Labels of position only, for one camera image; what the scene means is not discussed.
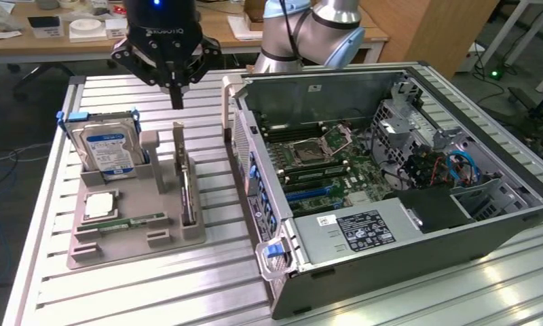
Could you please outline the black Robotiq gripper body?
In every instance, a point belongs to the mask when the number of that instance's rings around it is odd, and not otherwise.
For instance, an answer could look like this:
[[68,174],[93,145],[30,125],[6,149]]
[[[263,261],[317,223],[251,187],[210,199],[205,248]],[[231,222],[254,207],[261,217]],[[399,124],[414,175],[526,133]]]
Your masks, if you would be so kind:
[[153,80],[165,87],[189,84],[191,55],[202,40],[194,1],[126,1],[128,40]]

